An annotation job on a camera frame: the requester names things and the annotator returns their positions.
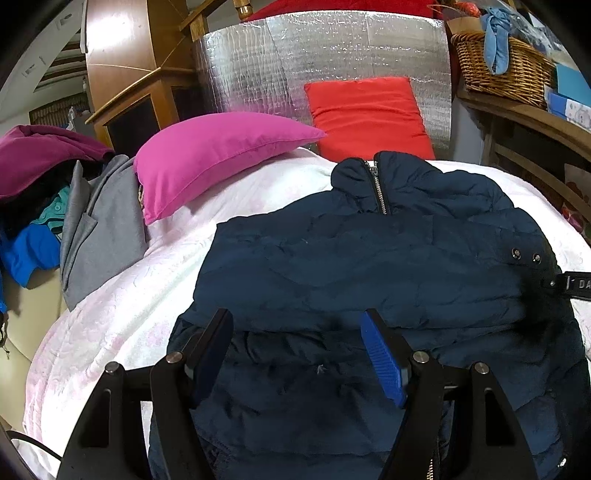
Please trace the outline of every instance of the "wicker basket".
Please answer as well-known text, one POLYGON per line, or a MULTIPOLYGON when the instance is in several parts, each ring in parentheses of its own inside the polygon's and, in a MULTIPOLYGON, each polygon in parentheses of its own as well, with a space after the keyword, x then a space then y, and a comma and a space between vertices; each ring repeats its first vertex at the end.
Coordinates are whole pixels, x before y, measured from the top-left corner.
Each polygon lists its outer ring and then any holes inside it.
POLYGON ((554 64, 527 43, 510 37, 509 68, 493 75, 484 62, 484 35, 475 31, 452 37, 466 88, 545 109, 544 85, 556 86, 554 64))

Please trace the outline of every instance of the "blue gripper pad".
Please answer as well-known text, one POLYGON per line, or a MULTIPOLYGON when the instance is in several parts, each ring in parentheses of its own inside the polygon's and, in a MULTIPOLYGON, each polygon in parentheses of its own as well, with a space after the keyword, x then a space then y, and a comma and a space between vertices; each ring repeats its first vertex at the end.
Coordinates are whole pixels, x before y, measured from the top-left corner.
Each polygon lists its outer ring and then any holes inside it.
POLYGON ((367 312, 361 317, 361 337, 386 397, 393 400, 398 408, 403 408, 407 399, 405 388, 408 384, 408 370, 400 367, 395 354, 367 312))

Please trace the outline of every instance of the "gray coat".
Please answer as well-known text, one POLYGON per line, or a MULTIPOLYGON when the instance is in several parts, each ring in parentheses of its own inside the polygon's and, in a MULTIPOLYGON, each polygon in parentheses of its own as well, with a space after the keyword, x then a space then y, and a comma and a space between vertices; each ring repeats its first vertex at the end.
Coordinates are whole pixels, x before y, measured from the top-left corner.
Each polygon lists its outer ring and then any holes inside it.
POLYGON ((60 275, 72 310, 147 249, 133 159, 117 155, 94 180, 76 163, 61 238, 60 275))

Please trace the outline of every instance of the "blue jacket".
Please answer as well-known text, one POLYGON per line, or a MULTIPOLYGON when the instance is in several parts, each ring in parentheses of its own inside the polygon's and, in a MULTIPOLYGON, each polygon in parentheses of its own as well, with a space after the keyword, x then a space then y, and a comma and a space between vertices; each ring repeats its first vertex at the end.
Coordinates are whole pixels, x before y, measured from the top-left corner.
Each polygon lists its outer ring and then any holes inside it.
MULTIPOLYGON (((540 478, 554 478, 589 425, 591 392, 570 302, 540 287, 560 271, 546 238, 484 176, 407 154, 375 159, 379 188, 350 158, 333 190, 217 227, 168 347, 181 349, 218 307, 232 312, 225 363, 193 412, 217 478, 378 478, 402 411, 363 347, 370 307, 442 364, 489 364, 540 478)), ((158 473, 154 429, 150 457, 158 473)))

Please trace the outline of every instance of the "red pillow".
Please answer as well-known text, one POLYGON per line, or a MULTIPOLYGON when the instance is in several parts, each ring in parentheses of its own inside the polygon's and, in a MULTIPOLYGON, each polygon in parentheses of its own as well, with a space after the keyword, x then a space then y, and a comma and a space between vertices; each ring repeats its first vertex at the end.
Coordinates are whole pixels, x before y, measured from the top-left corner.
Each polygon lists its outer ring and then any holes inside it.
POLYGON ((327 133, 318 141, 324 158, 371 160, 389 150, 435 159, 407 77, 307 83, 304 90, 314 126, 327 133))
POLYGON ((428 7, 433 3, 432 0, 275 0, 248 20, 312 10, 366 10, 433 18, 434 11, 428 7))

